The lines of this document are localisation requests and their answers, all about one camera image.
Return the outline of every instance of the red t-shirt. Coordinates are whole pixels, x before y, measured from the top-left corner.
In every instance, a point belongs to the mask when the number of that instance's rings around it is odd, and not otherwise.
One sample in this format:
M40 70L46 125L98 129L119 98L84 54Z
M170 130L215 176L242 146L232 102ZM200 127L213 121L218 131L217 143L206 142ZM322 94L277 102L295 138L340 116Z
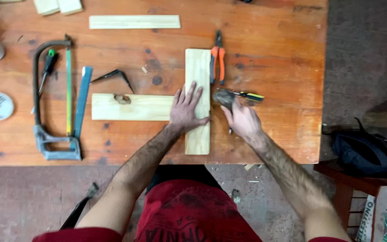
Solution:
M45 233L33 242L120 242L106 228L66 229ZM222 190L179 179L158 184L146 195L137 227L137 242L261 241ZM343 242L320 237L310 242Z

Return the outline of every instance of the person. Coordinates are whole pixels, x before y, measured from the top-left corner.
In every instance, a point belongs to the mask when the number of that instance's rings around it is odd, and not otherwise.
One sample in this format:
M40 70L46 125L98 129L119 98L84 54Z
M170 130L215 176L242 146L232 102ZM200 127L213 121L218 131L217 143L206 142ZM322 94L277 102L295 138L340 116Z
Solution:
M261 241L203 165L161 165L179 137L209 118L194 111L202 88L193 82L177 90L170 122L141 147L115 174L97 203L75 229L45 233L34 242L121 241L135 202L146 189L135 241ZM271 171L289 203L304 222L310 242L350 241L333 205L312 177L262 130L251 107L234 99L232 112L221 107L234 132L243 138Z

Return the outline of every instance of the pliers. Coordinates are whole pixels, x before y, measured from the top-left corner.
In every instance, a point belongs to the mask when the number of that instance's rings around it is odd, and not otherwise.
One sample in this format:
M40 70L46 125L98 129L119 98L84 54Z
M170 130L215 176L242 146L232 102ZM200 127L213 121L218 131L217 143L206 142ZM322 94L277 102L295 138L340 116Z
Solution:
M217 30L215 46L212 48L212 61L210 62L210 83L214 84L216 80L216 61L219 57L219 65L220 65L220 85L225 83L225 63L223 62L223 58L225 57L225 48L222 48L222 32Z

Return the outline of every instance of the hand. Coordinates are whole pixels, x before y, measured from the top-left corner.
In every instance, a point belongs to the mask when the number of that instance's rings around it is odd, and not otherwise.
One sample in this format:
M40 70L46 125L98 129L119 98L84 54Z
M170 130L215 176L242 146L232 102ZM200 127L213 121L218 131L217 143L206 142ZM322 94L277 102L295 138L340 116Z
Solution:
M181 91L180 89L177 90L174 96L174 102L169 115L169 126L175 127L181 133L191 131L210 121L209 117L202 119L195 117L195 108L202 94L202 87L199 87L195 96L192 98L195 87L196 82L194 81L185 95L185 85L183 85L183 89Z
M227 107L221 106L221 108L228 119L229 126L244 140L249 141L263 133L261 120L256 112L251 107L242 105L237 97L232 103L232 112Z

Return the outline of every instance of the orange pliers handle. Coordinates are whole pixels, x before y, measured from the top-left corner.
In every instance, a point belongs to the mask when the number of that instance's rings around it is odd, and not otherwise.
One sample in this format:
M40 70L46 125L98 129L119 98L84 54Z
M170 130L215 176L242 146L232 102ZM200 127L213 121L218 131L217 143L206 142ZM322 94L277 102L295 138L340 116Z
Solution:
M219 81L220 85L225 83L225 63L223 58L225 57L225 48L219 48L217 46L212 48L212 60L210 66L210 83L214 84L216 80L216 62L219 58L219 66L220 66L220 75Z

